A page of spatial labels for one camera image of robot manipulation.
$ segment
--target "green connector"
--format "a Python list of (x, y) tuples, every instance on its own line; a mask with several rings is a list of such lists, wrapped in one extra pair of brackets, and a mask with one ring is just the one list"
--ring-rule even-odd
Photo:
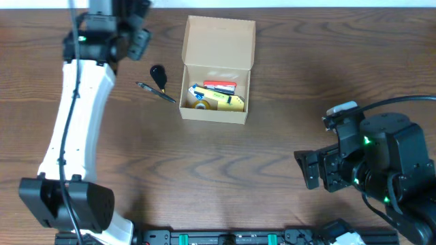
[(277, 235), (276, 234), (268, 235), (268, 245), (277, 245)]
[(179, 245), (188, 245), (188, 235), (180, 235), (178, 237), (178, 244)]

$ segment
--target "open cardboard box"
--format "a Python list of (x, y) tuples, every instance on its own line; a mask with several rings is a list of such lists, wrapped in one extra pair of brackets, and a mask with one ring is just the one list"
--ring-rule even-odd
[[(255, 22), (189, 16), (183, 41), (180, 113), (183, 119), (245, 124), (248, 114), (250, 72), (254, 61)], [(204, 99), (211, 110), (191, 108), (197, 99), (188, 92), (205, 80), (235, 82), (235, 95), (244, 100), (244, 112), (217, 111), (217, 102)]]

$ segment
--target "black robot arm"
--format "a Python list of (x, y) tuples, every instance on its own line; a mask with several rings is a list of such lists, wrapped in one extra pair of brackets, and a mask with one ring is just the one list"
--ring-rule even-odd
[[(327, 130), (337, 134), (338, 144), (316, 151), (296, 151), (294, 156), (308, 189), (319, 186), (318, 177), (331, 193), (353, 185), (368, 207), (408, 240), (434, 244), (435, 168), (421, 127), (398, 113), (370, 118), (363, 114), (379, 105), (416, 99), (436, 97), (399, 97), (365, 108), (356, 104), (344, 110), (333, 108), (323, 121)], [(386, 213), (373, 208), (367, 196), (384, 203)]]

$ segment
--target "wooden table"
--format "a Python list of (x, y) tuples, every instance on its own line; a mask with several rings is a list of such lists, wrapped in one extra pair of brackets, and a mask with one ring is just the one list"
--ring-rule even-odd
[[(149, 68), (161, 63), (169, 96), (179, 98), (188, 15), (256, 20), (246, 125), (182, 120), (177, 105), (134, 84), (152, 84)], [(336, 104), (436, 94), (435, 9), (153, 10), (146, 27), (154, 38), (140, 62), (121, 62), (97, 148), (98, 183), (114, 191), (121, 214), (173, 229), (282, 229), (336, 218), (387, 227), (353, 188), (307, 190), (293, 152), (336, 142), (320, 120)], [(2, 244), (54, 241), (56, 231), (18, 198), (18, 183), (35, 177), (52, 135), (69, 28), (66, 10), (0, 11)], [(368, 114), (381, 111), (419, 123), (436, 159), (434, 103)]]

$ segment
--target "screwdriver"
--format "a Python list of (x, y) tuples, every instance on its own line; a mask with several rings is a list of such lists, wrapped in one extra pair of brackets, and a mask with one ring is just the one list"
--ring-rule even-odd
[(167, 81), (165, 68), (162, 65), (154, 65), (150, 69), (150, 75), (156, 82), (159, 89), (165, 93), (165, 84)]
[(154, 88), (150, 87), (149, 85), (147, 85), (143, 82), (137, 82), (136, 84), (146, 91), (150, 91), (150, 92), (154, 93), (155, 95), (159, 95), (159, 97), (161, 97), (162, 99), (166, 99), (169, 102), (176, 103), (176, 101), (173, 98), (169, 97), (168, 95), (166, 95), (164, 93), (160, 93), (159, 91), (155, 90)]

